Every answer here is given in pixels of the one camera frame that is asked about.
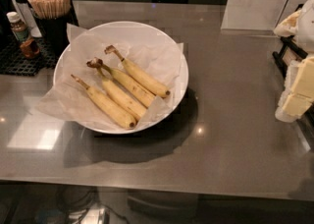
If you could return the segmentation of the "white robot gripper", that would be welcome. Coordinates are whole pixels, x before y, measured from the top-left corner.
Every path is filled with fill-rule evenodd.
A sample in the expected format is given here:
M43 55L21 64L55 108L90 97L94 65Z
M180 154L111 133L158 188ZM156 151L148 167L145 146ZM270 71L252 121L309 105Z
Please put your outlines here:
M314 52L314 0L307 0L301 10L286 17L274 28L280 37L295 35L299 47L308 53ZM314 104L314 56L301 62L293 60L287 70L285 90L283 91L275 117L291 123Z

